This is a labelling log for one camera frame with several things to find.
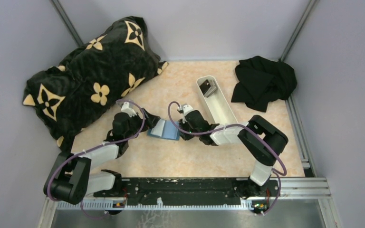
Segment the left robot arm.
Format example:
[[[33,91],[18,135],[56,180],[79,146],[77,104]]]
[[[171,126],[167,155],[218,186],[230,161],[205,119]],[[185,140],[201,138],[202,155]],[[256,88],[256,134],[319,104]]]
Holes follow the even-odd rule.
[[[98,148],[79,155],[61,152],[46,180],[44,194],[73,205],[77,205],[90,194],[95,197],[121,197],[124,191],[120,173],[104,169],[97,174],[91,174],[91,170],[121,157],[129,147],[129,140],[140,132],[153,129],[161,119],[145,109],[143,114],[143,118],[126,112],[115,114],[112,129]]]

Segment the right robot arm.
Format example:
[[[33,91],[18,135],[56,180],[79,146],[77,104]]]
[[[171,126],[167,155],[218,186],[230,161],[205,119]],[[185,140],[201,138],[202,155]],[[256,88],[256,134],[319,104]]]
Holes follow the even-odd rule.
[[[208,123],[198,110],[193,110],[183,114],[178,121],[178,130],[186,141],[198,137],[210,146],[243,144],[256,160],[249,179],[258,186],[269,181],[275,162],[281,164],[282,175],[287,173],[279,155],[285,149],[288,137],[260,115],[254,115],[243,124],[220,125]]]

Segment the blue leather card holder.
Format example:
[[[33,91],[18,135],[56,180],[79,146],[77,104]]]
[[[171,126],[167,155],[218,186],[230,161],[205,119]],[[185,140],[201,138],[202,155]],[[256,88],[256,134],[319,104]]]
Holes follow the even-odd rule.
[[[156,126],[148,131],[148,136],[178,141],[180,138],[178,129],[170,120],[160,119]]]

